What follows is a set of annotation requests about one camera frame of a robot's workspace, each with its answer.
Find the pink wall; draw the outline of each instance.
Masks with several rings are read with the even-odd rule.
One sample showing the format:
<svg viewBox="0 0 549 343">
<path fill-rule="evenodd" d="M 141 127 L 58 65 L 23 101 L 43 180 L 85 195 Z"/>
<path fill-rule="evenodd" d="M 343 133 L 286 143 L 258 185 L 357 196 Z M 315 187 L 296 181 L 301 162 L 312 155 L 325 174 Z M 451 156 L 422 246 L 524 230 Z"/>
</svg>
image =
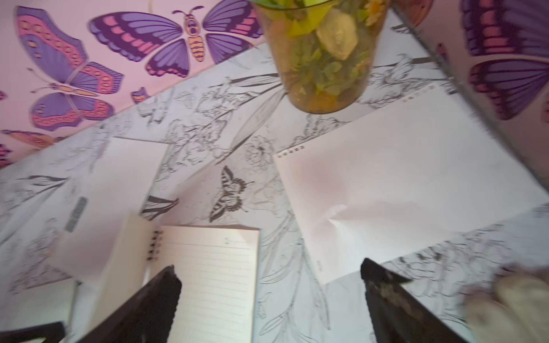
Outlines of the pink wall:
<svg viewBox="0 0 549 343">
<path fill-rule="evenodd" d="M 549 1 L 397 0 L 501 131 L 549 176 Z"/>
<path fill-rule="evenodd" d="M 186 25 L 185 14 L 172 14 L 196 6 L 204 7 L 192 12 L 200 32 L 192 30 L 192 20 Z M 117 12 L 141 14 L 108 15 Z M 1 1 L 0 166 L 143 100 L 132 97 L 141 87 L 155 95 L 262 43 L 261 33 L 245 0 Z M 53 96 L 77 94 L 50 83 L 86 94 Z"/>
</svg>

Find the yellow flower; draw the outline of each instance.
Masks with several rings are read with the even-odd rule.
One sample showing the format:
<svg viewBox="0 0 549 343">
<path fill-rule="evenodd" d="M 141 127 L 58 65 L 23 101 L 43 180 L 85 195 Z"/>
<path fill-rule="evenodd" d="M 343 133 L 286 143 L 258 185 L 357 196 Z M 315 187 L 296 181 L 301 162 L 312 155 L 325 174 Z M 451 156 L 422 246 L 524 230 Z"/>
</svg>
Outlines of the yellow flower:
<svg viewBox="0 0 549 343">
<path fill-rule="evenodd" d="M 385 11 L 385 5 L 383 4 L 385 0 L 370 0 L 364 10 L 368 17 L 366 18 L 366 26 L 374 25 L 378 19 L 383 15 Z"/>
</svg>

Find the table surface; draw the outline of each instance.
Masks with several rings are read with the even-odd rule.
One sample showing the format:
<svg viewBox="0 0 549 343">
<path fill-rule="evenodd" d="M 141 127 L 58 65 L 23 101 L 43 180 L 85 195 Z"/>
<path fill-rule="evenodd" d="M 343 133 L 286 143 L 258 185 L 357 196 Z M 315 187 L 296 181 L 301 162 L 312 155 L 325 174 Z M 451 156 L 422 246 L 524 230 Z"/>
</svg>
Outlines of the table surface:
<svg viewBox="0 0 549 343">
<path fill-rule="evenodd" d="M 254 342 L 375 342 L 359 274 L 325 286 L 315 278 L 271 155 L 430 82 L 460 99 L 413 36 L 395 28 L 400 24 L 390 13 L 368 88 L 337 113 L 311 115 L 293 107 L 263 45 L 2 170 L 0 227 L 11 221 L 16 230 L 0 229 L 0 294 L 68 277 L 48 265 L 47 256 L 110 137 L 162 141 L 172 146 L 145 217 L 163 224 L 237 223 L 262 230 Z M 242 193 L 221 187 L 225 167 L 245 182 Z M 238 209 L 214 210 L 223 197 L 240 204 Z M 489 288 L 494 274 L 515 261 L 529 268 L 547 265 L 547 227 L 546 205 L 384 265 L 414 279 L 408 290 L 474 341 L 461 315 L 468 286 Z"/>
</svg>

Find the white paper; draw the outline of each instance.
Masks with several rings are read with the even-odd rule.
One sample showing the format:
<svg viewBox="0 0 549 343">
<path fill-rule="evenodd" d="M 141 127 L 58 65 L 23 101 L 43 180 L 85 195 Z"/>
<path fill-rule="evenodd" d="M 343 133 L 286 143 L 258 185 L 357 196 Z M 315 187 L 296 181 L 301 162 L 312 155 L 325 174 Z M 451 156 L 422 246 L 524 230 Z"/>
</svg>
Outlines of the white paper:
<svg viewBox="0 0 549 343">
<path fill-rule="evenodd" d="M 74 232 L 64 233 L 49 263 L 99 289 L 127 214 L 140 212 L 167 147 L 112 138 L 82 191 L 88 203 Z"/>
<path fill-rule="evenodd" d="M 70 325 L 77 283 L 74 279 L 26 289 L 11 302 L 9 330 L 53 322 Z"/>
<path fill-rule="evenodd" d="M 251 343 L 259 230 L 162 230 L 151 276 L 173 265 L 182 283 L 168 343 Z"/>
<path fill-rule="evenodd" d="M 155 226 L 131 213 L 116 240 L 87 330 L 91 331 L 143 286 Z"/>
<path fill-rule="evenodd" d="M 549 201 L 434 85 L 274 159 L 321 283 Z"/>
</svg>

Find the spiral binding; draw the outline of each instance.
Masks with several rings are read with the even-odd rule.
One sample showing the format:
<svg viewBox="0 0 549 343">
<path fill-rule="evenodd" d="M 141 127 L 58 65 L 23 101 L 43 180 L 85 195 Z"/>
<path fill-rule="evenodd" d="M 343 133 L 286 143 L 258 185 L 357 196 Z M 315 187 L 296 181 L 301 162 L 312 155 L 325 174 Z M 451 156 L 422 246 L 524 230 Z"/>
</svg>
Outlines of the spiral binding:
<svg viewBox="0 0 549 343">
<path fill-rule="evenodd" d="M 297 152 L 297 151 L 302 150 L 302 149 L 305 149 L 304 145 L 296 145 L 294 147 L 291 147 L 291 148 L 286 149 L 286 150 L 282 150 L 281 152 L 277 153 L 277 157 L 281 158 L 282 156 L 292 154 L 292 153 Z"/>
<path fill-rule="evenodd" d="M 162 246 L 162 234 L 164 231 L 156 230 L 154 231 L 154 236 L 150 239 L 149 244 L 149 257 L 147 261 L 156 261 L 158 260 L 158 254 L 160 253 L 160 247 Z"/>
</svg>

